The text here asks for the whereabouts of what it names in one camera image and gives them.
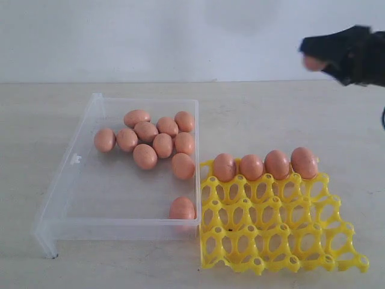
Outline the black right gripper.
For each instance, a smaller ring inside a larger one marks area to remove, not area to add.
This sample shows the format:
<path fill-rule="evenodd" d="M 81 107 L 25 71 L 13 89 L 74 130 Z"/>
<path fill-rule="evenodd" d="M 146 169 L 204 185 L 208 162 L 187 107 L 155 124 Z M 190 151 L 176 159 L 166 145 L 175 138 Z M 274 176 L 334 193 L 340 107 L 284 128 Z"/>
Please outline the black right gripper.
<path fill-rule="evenodd" d="M 316 59 L 340 59 L 321 72 L 342 85 L 384 86 L 384 31 L 355 25 L 338 33 L 305 37 L 299 51 Z"/>

